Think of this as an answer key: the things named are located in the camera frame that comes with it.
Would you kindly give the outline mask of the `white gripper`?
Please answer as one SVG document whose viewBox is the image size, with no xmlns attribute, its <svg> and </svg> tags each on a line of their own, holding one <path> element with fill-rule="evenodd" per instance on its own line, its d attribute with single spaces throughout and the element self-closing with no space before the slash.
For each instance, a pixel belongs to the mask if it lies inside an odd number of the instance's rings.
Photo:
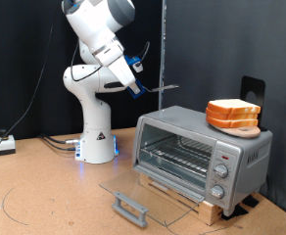
<svg viewBox="0 0 286 235">
<path fill-rule="evenodd" d="M 134 94 L 138 94 L 140 92 L 140 88 L 136 84 L 136 79 L 128 66 L 124 56 L 120 56 L 115 61 L 113 61 L 110 65 L 108 65 L 108 69 L 113 73 L 113 75 L 120 81 L 120 83 L 129 87 Z"/>
</svg>

